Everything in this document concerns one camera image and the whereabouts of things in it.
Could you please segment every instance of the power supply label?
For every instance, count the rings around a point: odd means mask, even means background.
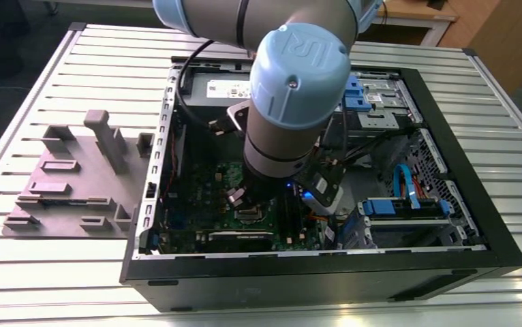
[[[209,80],[207,97],[221,99],[249,99],[251,83],[248,80]]]

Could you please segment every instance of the sticker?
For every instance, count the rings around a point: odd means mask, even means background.
[[[367,94],[368,102],[382,102],[382,97],[376,94]]]
[[[248,80],[209,80],[207,97],[220,99],[249,99],[251,83]]]
[[[324,193],[327,189],[327,181],[323,177],[319,178],[316,184],[315,184],[315,189],[318,190],[319,193]]]
[[[332,231],[332,229],[330,228],[330,226],[326,227],[326,237],[334,242],[334,237],[335,237],[335,233]]]
[[[391,89],[391,87],[388,86],[388,83],[384,83],[384,82],[374,82],[374,83],[367,83],[367,82],[363,82],[362,83],[362,86],[371,90],[386,90],[386,89]]]

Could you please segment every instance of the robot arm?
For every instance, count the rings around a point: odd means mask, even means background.
[[[244,140],[248,172],[244,185],[229,194],[235,207],[268,200],[263,197],[304,168],[346,89],[350,49],[380,4],[153,0],[165,25],[256,52]]]

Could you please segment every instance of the gray fixture block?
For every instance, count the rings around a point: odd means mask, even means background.
[[[127,214],[125,209],[120,204],[117,205],[116,214],[113,215],[113,221],[121,230],[129,229],[132,217]]]
[[[119,137],[113,136],[113,131],[107,124],[108,119],[109,113],[105,110],[89,110],[87,111],[83,125],[88,127],[96,135],[99,148],[112,166],[113,172],[116,174],[123,174],[127,171],[121,152],[123,138],[119,131],[116,131]]]
[[[68,194],[71,186],[67,183],[32,182],[28,191],[32,194]]]
[[[153,134],[140,133],[137,136],[137,142],[135,144],[140,157],[149,158],[149,154],[152,153],[152,145],[153,145]]]
[[[39,227],[39,220],[28,214],[8,215],[4,220],[4,226],[12,230],[36,230]]]
[[[83,216],[79,225],[88,232],[101,232],[112,228],[104,216]]]
[[[121,133],[111,129],[112,144],[129,168],[125,172],[113,174],[109,161],[99,150],[96,138],[71,138],[71,135],[63,126],[51,126],[49,132],[45,133],[48,138],[52,136],[60,140],[65,151],[48,150],[41,155],[9,216],[31,216],[39,224],[32,228],[29,223],[11,220],[3,228],[5,236],[127,237],[128,216],[141,200],[149,159],[139,155],[136,138],[121,138],[125,146],[125,151],[121,151],[121,146],[116,145]],[[109,227],[81,228],[83,217],[104,217],[103,224]]]
[[[44,172],[77,172],[80,168],[76,160],[47,160],[41,164]]]

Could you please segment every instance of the aluminum profile table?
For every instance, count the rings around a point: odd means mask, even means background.
[[[522,326],[522,269],[427,301],[161,315],[119,284],[125,240],[25,240],[1,235],[44,151],[47,125],[76,135],[87,110],[109,111],[124,136],[155,130],[171,56],[203,40],[163,29],[73,24],[0,139],[0,324],[51,326]],[[209,58],[247,58],[215,44]],[[482,62],[462,50],[359,43],[356,65],[420,71],[522,249],[522,115]]]

